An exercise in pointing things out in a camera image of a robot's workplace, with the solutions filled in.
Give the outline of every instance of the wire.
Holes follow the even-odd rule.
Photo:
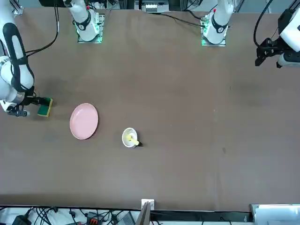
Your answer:
[[[88,217],[87,213],[84,213],[84,212],[82,211],[82,209],[79,209],[79,210],[80,210],[80,212],[81,212],[85,217]]]
[[[197,0],[193,1],[188,7],[186,7],[186,9],[184,11],[186,11],[188,8],[190,8]]]
[[[202,17],[198,17],[198,16],[196,16],[191,10],[189,10],[189,9],[186,9],[185,10],[186,12],[189,12],[194,18],[196,18],[196,19],[198,19],[198,20],[201,20],[202,19]]]
[[[114,215],[114,214],[112,213],[111,220],[109,221],[109,223],[108,223],[107,225],[109,225],[109,224],[116,225],[116,224],[118,223],[118,215],[121,214],[122,212],[124,212],[124,210],[121,210],[121,211],[118,212],[116,215]]]
[[[223,217],[220,217],[220,220],[223,220],[223,221],[225,221],[225,222],[229,222],[229,223],[230,223],[230,225],[232,225],[232,223],[231,223],[231,221],[230,221],[230,220],[225,220]]]
[[[168,16],[168,17],[170,17],[170,18],[173,18],[173,19],[175,19],[175,20],[178,20],[178,21],[187,23],[187,24],[189,24],[189,25],[193,25],[193,26],[198,26],[198,27],[203,27],[203,28],[205,28],[204,25],[200,25],[200,24],[197,24],[197,23],[193,23],[193,22],[189,22],[189,21],[186,21],[186,20],[182,20],[182,19],[179,19],[179,18],[177,18],[177,17],[171,16],[171,15],[168,15],[168,14],[160,14],[160,15]]]
[[[96,210],[97,212],[97,223],[99,223],[99,214],[98,214],[98,210]]]
[[[278,30],[278,27],[276,28],[276,31]],[[274,35],[276,34],[276,31],[274,32],[274,34],[272,35],[271,39],[274,37]]]
[[[210,12],[211,12],[215,7],[217,7],[217,4],[216,4],[213,8],[210,9]]]
[[[10,5],[14,8],[13,11],[11,11],[12,13],[13,13],[15,10],[17,10],[16,7],[14,6],[14,4],[10,3]]]
[[[273,1],[273,0],[270,0],[270,1],[267,3],[266,7],[263,9],[262,13],[260,14],[260,16],[259,16],[259,18],[258,18],[258,20],[257,20],[257,22],[256,22],[255,27],[254,27],[253,41],[254,41],[255,45],[256,45],[258,48],[260,48],[260,49],[272,49],[272,47],[267,47],[267,48],[266,48],[266,47],[261,47],[261,46],[257,43],[257,41],[256,41],[256,32],[257,32],[258,24],[259,24],[260,20],[262,19],[264,13],[267,11],[269,5],[272,3],[272,1]]]
[[[56,34],[55,34],[54,40],[42,48],[25,52],[25,53],[29,53],[27,55],[27,57],[50,47],[56,41],[56,38],[57,38],[58,32],[59,32],[59,26],[60,26],[60,17],[59,17],[59,13],[58,13],[57,0],[54,0],[54,12],[55,12],[55,19],[56,19]]]
[[[157,225],[162,225],[163,223],[159,223],[157,220],[155,220],[155,222],[157,222]]]
[[[295,9],[299,6],[300,2],[295,6]]]
[[[101,219],[102,222],[107,222],[109,220],[109,214],[112,213],[113,211],[108,211]]]
[[[190,8],[196,1],[197,1],[197,0],[194,0],[189,6],[187,6],[187,7],[185,8],[184,11],[186,11],[188,8]]]
[[[47,211],[45,211],[47,208],[44,208],[44,209],[40,209],[40,208],[36,208],[36,213],[37,213],[37,218],[36,220],[34,221],[34,224],[37,222],[38,218],[41,219],[41,222],[40,224],[42,225],[44,222],[46,222],[48,225],[51,225],[50,221],[49,221],[49,218],[47,216],[48,212],[52,209],[52,208],[49,208]]]
[[[293,5],[294,5],[296,2],[297,2],[297,0],[294,0],[294,1],[292,2],[292,4],[290,5],[289,9],[291,9],[291,8],[293,7]]]
[[[1,40],[0,40],[0,42],[1,42],[1,45],[2,45],[2,51],[3,51],[3,54],[6,55],[5,48],[4,48],[4,44],[3,44],[3,42],[2,42]]]
[[[72,213],[73,211],[71,209],[69,209],[69,214],[71,215],[73,221],[75,224],[77,224],[77,222],[75,221],[74,217],[75,217],[75,214]]]

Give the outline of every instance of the yellow sponge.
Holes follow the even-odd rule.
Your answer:
[[[49,101],[49,105],[41,105],[38,112],[37,112],[37,114],[39,116],[49,117],[49,113],[50,113],[50,110],[51,110],[53,99],[50,98],[50,97],[45,97],[45,99]]]

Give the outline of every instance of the white bowl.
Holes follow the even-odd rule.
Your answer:
[[[136,145],[133,144],[133,142],[130,142],[127,140],[127,135],[131,135],[132,138],[136,139],[137,140],[137,133],[136,131],[131,128],[131,127],[128,127],[126,128],[124,131],[123,131],[123,134],[122,134],[122,142],[123,144],[127,147],[127,148],[134,148]]]

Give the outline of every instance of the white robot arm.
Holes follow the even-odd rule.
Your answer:
[[[279,37],[272,41],[265,39],[260,45],[256,41],[258,24],[273,0],[270,0],[259,17],[254,29],[254,43],[257,46],[255,65],[260,66],[267,57],[280,55],[277,68],[283,66],[300,66],[300,0],[294,0],[278,19]]]
[[[63,0],[70,9],[78,35],[84,41],[93,40],[100,30],[97,26],[98,17],[94,10],[87,10],[84,0]]]
[[[0,0],[0,40],[8,53],[0,57],[0,104],[9,115],[27,116],[25,105],[47,103],[33,96],[34,75],[8,0]]]
[[[228,28],[228,22],[233,14],[233,0],[218,0],[216,12],[210,12],[207,31],[204,33],[206,39],[212,44],[223,41]]]

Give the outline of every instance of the table surface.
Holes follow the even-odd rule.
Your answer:
[[[200,29],[162,15],[112,11],[103,43],[78,44],[60,9],[53,46],[29,58],[49,118],[0,113],[2,204],[248,211],[251,203],[299,203],[300,76],[255,67],[258,14],[234,14],[227,47],[202,47]],[[196,22],[185,12],[172,13]],[[279,15],[257,33],[271,37]],[[52,8],[16,17],[26,50],[55,34]],[[99,126],[88,140],[69,129],[74,108],[93,104]],[[144,147],[128,149],[133,127]]]

